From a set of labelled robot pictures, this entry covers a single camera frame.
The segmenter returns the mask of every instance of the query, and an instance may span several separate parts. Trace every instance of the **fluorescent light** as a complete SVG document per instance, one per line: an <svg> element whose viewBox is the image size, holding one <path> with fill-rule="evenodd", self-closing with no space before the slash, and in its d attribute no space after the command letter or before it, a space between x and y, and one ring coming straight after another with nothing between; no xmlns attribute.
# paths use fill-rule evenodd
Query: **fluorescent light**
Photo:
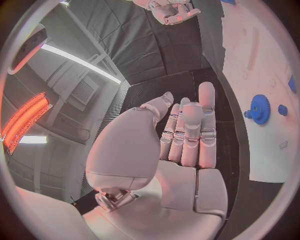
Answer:
<svg viewBox="0 0 300 240"><path fill-rule="evenodd" d="M66 6L68 6L68 5L69 5L69 3L68 3L68 2L66 2L66 1L61 1L60 3L61 3L61 4L63 4L63 5L66 5Z"/></svg>
<svg viewBox="0 0 300 240"><path fill-rule="evenodd" d="M47 136L23 136L19 144L46 144Z"/></svg>
<svg viewBox="0 0 300 240"><path fill-rule="evenodd" d="M116 82L117 84L120 84L120 83L121 83L121 81L120 81L119 79L117 79L117 78L115 78L114 76L108 74L107 72L105 72L105 71L99 69L98 67L96 67L96 66L94 66L94 65L92 65L92 64L90 64L90 63L88 63L87 61L84 61L84 60L82 60L82 59L80 59L80 58L78 58L78 57L76 57L76 56L74 56L74 55L72 55L72 54L70 54L70 53L67 53L67 52L65 52L65 51L63 51L63 50L60 50L60 49L58 49L58 48L56 48L56 47L54 47L54 46L50 46L50 45L44 44L41 48L42 48L42 49L45 49L45 50L47 50L47 51L49 51L49 52L58 54L58 55L60 55L60 56L62 56L62 57L65 57L65 58L67 58L67 59L70 59L70 60L72 60L72 61L74 61L74 62L76 62L76 63L78 63L78 64L81 64L81 65L83 65L83 66L85 66L85 67L87 67L87 68L89 68L89 69L95 71L96 73L99 73L99 74L101 74L101 75L103 75L103 76L109 78L110 80L113 80L113 81Z"/></svg>

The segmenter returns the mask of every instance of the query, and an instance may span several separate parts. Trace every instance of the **dark floor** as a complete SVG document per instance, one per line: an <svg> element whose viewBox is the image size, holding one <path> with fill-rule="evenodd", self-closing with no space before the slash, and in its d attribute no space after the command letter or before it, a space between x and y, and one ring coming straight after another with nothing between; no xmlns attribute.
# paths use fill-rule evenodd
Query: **dark floor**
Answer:
<svg viewBox="0 0 300 240"><path fill-rule="evenodd" d="M160 77L147 82L133 85L129 88L122 110L124 112L138 107L147 101L171 92L174 103L180 103L184 97L192 102L198 99L198 86L203 82L211 82L215 87L215 114L217 131L217 165L228 191L228 213L233 209L240 175L239 142L236 136L235 122L225 91L212 68L193 72L182 72ZM169 114L157 124L156 132L161 137Z"/></svg>

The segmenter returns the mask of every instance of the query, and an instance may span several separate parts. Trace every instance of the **blue plastic part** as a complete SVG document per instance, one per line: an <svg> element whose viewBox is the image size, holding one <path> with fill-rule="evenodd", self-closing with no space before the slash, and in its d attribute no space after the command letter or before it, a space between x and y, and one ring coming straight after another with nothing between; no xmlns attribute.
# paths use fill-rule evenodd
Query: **blue plastic part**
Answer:
<svg viewBox="0 0 300 240"><path fill-rule="evenodd" d="M247 118L247 119L252 119L251 110L245 111L244 112L244 117Z"/></svg>
<svg viewBox="0 0 300 240"><path fill-rule="evenodd" d="M236 0L221 0L221 1L227 4L233 4L233 5L236 4Z"/></svg>
<svg viewBox="0 0 300 240"><path fill-rule="evenodd" d="M283 116L287 116L288 115L288 108L286 107L286 106L284 106L284 105L282 105L282 104L280 104L279 105L279 107L278 107L278 113L280 114L280 115L283 115Z"/></svg>
<svg viewBox="0 0 300 240"><path fill-rule="evenodd" d="M251 102L251 116L259 125L267 123L271 115L270 102L265 95L256 95Z"/></svg>
<svg viewBox="0 0 300 240"><path fill-rule="evenodd" d="M295 80L293 76L290 77L290 80L288 81L288 85L291 91L295 94L297 90L296 90Z"/></svg>

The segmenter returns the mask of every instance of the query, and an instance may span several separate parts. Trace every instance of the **orange heating lamp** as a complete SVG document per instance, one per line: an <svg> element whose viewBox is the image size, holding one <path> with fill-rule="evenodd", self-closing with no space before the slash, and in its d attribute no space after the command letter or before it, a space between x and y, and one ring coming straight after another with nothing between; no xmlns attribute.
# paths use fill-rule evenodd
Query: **orange heating lamp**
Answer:
<svg viewBox="0 0 300 240"><path fill-rule="evenodd" d="M46 93L42 92L27 102L3 128L2 140L10 155L33 124L52 107L45 95Z"/></svg>

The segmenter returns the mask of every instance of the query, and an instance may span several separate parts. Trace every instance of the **air vent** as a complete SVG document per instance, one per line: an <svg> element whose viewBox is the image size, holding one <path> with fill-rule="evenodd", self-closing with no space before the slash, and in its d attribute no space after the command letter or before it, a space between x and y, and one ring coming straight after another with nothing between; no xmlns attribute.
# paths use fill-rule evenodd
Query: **air vent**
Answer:
<svg viewBox="0 0 300 240"><path fill-rule="evenodd" d="M86 76L74 88L71 95L84 105L87 105L98 87L99 86L89 76Z"/></svg>

